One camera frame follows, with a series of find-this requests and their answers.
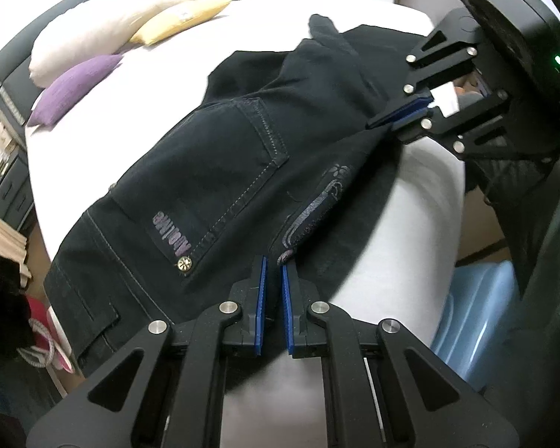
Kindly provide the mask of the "large beige pillow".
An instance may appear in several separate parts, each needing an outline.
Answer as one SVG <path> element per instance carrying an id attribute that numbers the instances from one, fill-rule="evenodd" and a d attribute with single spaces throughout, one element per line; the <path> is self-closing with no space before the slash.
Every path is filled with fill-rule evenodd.
<path id="1" fill-rule="evenodd" d="M 152 17 L 189 0 L 88 0 L 40 32 L 29 63 L 33 83 L 46 88 L 75 65 L 116 53 Z"/>

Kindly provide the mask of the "yellow cushion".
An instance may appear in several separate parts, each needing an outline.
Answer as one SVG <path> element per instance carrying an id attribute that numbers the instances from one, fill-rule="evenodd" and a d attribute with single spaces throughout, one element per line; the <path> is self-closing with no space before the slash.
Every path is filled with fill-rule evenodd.
<path id="1" fill-rule="evenodd" d="M 229 0 L 187 0 L 173 5 L 148 20 L 129 42 L 152 46 L 179 32 L 211 20 L 229 4 Z"/>

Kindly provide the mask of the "purple cushion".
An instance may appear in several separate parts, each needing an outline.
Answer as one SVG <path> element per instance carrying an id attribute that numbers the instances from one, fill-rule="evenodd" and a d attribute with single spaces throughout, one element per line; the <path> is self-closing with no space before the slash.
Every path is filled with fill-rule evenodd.
<path id="1" fill-rule="evenodd" d="M 122 62 L 122 55 L 101 55 L 65 71 L 39 96 L 27 127 L 55 127 L 96 85 Z"/>

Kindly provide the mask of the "beige curtain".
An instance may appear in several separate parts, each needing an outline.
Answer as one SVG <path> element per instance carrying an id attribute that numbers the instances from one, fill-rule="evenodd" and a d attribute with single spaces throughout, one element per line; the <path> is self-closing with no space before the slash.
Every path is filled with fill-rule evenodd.
<path id="1" fill-rule="evenodd" d="M 26 288 L 32 273 L 26 264 L 28 240 L 0 218 L 0 256 L 19 264 L 21 287 Z"/>

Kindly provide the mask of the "dark grey nightstand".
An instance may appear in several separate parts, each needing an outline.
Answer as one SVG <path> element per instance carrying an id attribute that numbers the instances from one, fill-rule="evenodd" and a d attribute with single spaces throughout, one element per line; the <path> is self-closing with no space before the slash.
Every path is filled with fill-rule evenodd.
<path id="1" fill-rule="evenodd" d="M 0 219 L 25 237 L 35 221 L 28 157 L 21 148 L 0 167 Z"/>

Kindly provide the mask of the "white bed mattress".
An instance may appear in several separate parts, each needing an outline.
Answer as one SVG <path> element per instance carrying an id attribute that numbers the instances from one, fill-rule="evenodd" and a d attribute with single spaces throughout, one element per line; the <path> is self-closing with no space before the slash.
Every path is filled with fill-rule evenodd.
<path id="1" fill-rule="evenodd" d="M 309 37 L 313 15 L 338 31 L 360 25 L 425 37 L 424 13 L 367 0 L 243 0 L 218 17 L 121 64 L 55 127 L 28 131 L 30 168 L 48 255 L 81 215 L 171 128 L 203 101 L 210 73 L 235 52 L 290 52 Z M 401 146 L 381 217 L 338 291 L 324 298 L 357 320 L 401 321 L 431 343 L 459 243 L 462 164 L 433 141 Z M 228 370 L 225 447 L 323 447 L 327 443 L 321 365 L 283 348 L 237 360 Z"/>

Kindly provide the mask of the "black hanging clothes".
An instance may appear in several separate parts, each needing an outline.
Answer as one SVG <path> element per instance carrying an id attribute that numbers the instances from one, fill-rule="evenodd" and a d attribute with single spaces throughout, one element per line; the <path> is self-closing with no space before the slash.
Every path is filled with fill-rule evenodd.
<path id="1" fill-rule="evenodd" d="M 20 264 L 0 256 L 0 360 L 35 344 L 31 310 L 21 288 Z"/>

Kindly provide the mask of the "black denim pants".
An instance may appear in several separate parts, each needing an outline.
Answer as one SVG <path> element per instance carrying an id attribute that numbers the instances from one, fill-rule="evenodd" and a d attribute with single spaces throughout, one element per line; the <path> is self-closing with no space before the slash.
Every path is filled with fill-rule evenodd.
<path id="1" fill-rule="evenodd" d="M 283 348 L 278 269 L 333 296 L 379 221 L 401 143 L 370 120 L 417 34 L 313 15 L 290 52 L 235 52 L 202 103 L 77 220 L 45 290 L 83 374 L 151 321 L 180 325 L 268 265 L 266 345 Z"/>

